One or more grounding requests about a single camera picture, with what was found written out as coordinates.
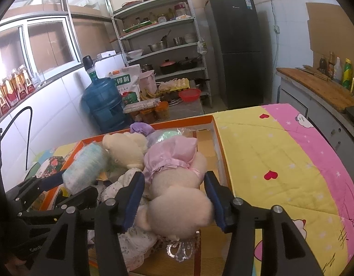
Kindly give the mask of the grey kitchen counter cabinet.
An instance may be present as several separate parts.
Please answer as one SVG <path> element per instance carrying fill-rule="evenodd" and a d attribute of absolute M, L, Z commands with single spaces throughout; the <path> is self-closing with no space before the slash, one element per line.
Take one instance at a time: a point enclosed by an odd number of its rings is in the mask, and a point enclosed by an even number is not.
<path fill-rule="evenodd" d="M 354 181 L 354 124 L 310 89 L 280 72 L 277 76 L 277 101 L 291 104 L 321 133 Z"/>

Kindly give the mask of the green sponge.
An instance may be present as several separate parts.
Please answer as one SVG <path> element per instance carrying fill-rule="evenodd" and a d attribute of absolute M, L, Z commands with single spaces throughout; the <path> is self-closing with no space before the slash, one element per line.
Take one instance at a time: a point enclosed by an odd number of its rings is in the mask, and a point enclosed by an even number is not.
<path fill-rule="evenodd" d="M 189 130 L 187 128 L 167 128 L 161 130 L 155 130 L 152 134 L 148 135 L 146 139 L 148 140 L 148 148 L 152 145 L 167 140 L 173 136 L 183 135 L 186 136 L 189 134 Z"/>

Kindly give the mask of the red plastic basket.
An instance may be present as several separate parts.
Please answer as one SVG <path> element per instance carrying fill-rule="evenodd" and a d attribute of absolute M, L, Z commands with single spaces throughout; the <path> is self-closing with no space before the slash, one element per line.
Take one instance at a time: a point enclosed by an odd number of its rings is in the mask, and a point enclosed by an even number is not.
<path fill-rule="evenodd" d="M 185 89 L 178 93 L 178 96 L 183 102 L 194 102 L 196 100 L 199 100 L 200 95 L 200 89 Z"/>

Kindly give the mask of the blue water jug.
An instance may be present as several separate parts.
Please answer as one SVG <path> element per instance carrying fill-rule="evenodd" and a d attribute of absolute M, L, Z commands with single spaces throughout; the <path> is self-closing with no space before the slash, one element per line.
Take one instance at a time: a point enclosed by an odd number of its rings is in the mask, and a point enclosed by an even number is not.
<path fill-rule="evenodd" d="M 123 101 L 115 80 L 98 78 L 94 67 L 87 70 L 91 84 L 84 90 L 82 100 L 101 133 L 110 133 L 126 127 L 128 119 L 123 112 Z"/>

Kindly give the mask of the black wok pan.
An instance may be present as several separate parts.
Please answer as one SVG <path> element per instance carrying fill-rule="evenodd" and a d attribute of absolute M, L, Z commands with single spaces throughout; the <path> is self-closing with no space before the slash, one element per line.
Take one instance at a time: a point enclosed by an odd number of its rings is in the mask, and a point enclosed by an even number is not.
<path fill-rule="evenodd" d="M 185 57 L 184 60 L 181 60 L 178 62 L 178 68 L 180 70 L 189 70 L 189 69 L 194 69 L 198 66 L 198 63 L 200 63 L 202 57 L 194 57 L 190 59 L 189 57 Z"/>

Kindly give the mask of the brown cardboard sheet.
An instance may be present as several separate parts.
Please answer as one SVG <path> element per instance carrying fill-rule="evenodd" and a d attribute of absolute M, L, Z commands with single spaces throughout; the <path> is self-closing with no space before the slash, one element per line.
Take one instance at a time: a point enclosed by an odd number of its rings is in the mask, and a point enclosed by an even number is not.
<path fill-rule="evenodd" d="M 318 68 L 321 56 L 329 59 L 333 52 L 342 65 L 349 59 L 354 70 L 354 26 L 343 9 L 327 3 L 306 3 L 306 8 L 313 66 Z"/>

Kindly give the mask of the black refrigerator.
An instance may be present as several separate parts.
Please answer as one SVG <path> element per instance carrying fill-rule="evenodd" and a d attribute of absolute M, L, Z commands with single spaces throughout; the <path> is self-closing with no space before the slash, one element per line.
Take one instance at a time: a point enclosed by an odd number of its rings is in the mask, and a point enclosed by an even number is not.
<path fill-rule="evenodd" d="M 254 1 L 208 0 L 204 10 L 225 106 L 232 110 L 261 105 L 263 55 Z"/>

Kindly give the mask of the white bowl on shelf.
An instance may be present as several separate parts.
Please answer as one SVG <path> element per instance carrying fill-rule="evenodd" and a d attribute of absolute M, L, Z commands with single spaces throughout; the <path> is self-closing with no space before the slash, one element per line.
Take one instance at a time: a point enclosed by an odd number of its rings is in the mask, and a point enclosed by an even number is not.
<path fill-rule="evenodd" d="M 129 59 L 138 59 L 143 55 L 143 49 L 137 49 L 134 51 L 129 51 L 126 53 L 126 57 L 128 57 Z"/>

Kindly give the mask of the jars with orange contents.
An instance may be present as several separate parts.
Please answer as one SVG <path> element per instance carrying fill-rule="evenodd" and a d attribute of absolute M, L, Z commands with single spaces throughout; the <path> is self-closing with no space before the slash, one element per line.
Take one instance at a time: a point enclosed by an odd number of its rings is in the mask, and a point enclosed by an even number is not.
<path fill-rule="evenodd" d="M 132 112 L 131 117 L 135 122 L 144 122 L 148 124 L 168 120 L 170 118 L 169 103 L 164 101 L 160 102 L 154 108 Z"/>

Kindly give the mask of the white metal shelf rack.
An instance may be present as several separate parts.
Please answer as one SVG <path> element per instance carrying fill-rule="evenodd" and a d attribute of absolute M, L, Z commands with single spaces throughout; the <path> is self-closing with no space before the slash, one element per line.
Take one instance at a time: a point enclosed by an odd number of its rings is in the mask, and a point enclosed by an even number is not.
<path fill-rule="evenodd" d="M 143 70 L 155 71 L 158 82 L 175 78 L 194 81 L 202 91 L 202 99 L 212 101 L 206 58 L 202 53 L 203 39 L 192 0 L 143 0 L 124 4 L 112 15 L 118 44 L 126 66 L 139 64 Z M 138 59 L 126 53 L 143 49 Z M 167 59 L 175 62 L 201 56 L 194 69 L 163 75 L 160 65 Z"/>

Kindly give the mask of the red lidded pot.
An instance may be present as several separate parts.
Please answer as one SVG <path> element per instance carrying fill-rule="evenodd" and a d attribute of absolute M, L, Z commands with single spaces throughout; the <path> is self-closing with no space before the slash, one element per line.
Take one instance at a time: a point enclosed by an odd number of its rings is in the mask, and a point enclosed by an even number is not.
<path fill-rule="evenodd" d="M 178 71 L 179 65 L 175 61 L 169 59 L 165 60 L 160 66 L 161 73 L 163 75 L 171 74 Z"/>

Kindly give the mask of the pink dress teddy bear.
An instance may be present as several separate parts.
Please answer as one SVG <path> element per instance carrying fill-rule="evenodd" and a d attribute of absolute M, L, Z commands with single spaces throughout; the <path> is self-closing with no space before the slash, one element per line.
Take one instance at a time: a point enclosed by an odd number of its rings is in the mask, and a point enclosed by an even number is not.
<path fill-rule="evenodd" d="M 138 209 L 135 224 L 170 241 L 189 239 L 209 226 L 214 207 L 200 189 L 206 172 L 196 138 L 176 135 L 152 145 L 144 156 L 151 200 Z"/>

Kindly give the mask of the purple dress teddy bear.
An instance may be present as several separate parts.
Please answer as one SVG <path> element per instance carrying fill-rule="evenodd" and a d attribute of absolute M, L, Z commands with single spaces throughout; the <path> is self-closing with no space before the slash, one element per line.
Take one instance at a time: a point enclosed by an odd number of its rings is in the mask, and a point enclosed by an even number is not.
<path fill-rule="evenodd" d="M 111 159 L 130 170 L 144 170 L 144 156 L 148 150 L 148 140 L 141 133 L 113 133 L 103 137 L 102 145 Z"/>

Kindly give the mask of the floral tissue pack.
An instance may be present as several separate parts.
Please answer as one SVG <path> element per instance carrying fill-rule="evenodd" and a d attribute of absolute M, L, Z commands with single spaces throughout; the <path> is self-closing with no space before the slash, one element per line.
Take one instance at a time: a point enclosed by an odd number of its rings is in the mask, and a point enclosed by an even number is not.
<path fill-rule="evenodd" d="M 58 173 L 65 164 L 65 158 L 62 156 L 51 156 L 43 162 L 36 162 L 28 170 L 25 179 L 46 178 Z"/>

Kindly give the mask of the green gardenia tissue pack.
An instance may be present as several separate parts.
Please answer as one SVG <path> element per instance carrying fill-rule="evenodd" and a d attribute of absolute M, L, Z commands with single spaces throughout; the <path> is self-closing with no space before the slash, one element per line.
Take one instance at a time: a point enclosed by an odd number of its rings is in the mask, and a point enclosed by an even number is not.
<path fill-rule="evenodd" d="M 63 173 L 63 185 L 70 194 L 80 192 L 96 181 L 99 174 L 105 170 L 107 162 L 108 155 L 102 145 L 94 142 L 86 145 Z"/>

